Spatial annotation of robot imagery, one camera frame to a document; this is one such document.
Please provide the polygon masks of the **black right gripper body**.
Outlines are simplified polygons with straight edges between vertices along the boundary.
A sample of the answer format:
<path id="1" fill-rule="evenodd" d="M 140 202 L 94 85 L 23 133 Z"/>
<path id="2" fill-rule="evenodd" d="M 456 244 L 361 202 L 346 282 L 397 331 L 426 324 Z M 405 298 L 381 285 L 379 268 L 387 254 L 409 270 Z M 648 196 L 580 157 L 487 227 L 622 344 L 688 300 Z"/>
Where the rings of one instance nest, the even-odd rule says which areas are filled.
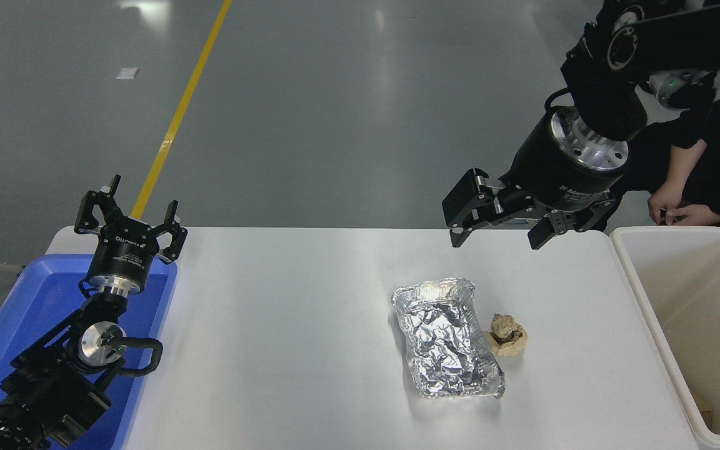
<path id="1" fill-rule="evenodd" d="M 590 128 L 577 111 L 548 111 L 516 152 L 502 181 L 551 209 L 580 211 L 624 174 L 624 142 Z"/>

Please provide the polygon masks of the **person's right hand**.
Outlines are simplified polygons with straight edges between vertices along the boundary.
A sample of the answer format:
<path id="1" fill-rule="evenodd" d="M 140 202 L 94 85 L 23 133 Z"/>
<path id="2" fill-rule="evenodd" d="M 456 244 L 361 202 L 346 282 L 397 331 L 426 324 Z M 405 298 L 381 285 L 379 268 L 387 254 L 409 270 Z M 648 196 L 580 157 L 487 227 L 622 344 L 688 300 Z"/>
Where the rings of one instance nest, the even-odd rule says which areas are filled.
<path id="1" fill-rule="evenodd" d="M 682 202 L 684 183 L 666 181 L 654 194 L 651 194 L 647 202 L 649 218 L 658 226 L 673 225 L 676 219 L 672 211 L 677 209 Z"/>

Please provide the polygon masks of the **person's left hand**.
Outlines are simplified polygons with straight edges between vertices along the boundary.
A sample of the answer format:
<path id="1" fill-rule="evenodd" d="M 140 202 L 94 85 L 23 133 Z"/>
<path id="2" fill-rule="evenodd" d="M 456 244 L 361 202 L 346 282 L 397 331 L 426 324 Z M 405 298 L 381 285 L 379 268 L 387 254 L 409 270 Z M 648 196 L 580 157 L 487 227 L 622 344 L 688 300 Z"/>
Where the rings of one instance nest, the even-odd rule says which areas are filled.
<path id="1" fill-rule="evenodd" d="M 712 211 L 707 205 L 695 203 L 669 209 L 665 213 L 664 223 L 668 226 L 712 227 L 720 224 L 720 214 Z"/>

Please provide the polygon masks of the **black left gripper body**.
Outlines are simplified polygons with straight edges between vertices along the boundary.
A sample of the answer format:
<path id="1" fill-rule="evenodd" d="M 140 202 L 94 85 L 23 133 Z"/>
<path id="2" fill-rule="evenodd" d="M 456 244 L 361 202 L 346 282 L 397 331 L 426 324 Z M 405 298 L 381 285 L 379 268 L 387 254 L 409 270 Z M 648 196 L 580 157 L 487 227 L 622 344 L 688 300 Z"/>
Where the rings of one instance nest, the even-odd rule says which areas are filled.
<path id="1" fill-rule="evenodd" d="M 133 219 L 108 223 L 98 234 L 87 282 L 99 286 L 106 277 L 117 277 L 129 280 L 135 287 L 144 287 L 158 251 L 157 237 L 150 225 Z"/>

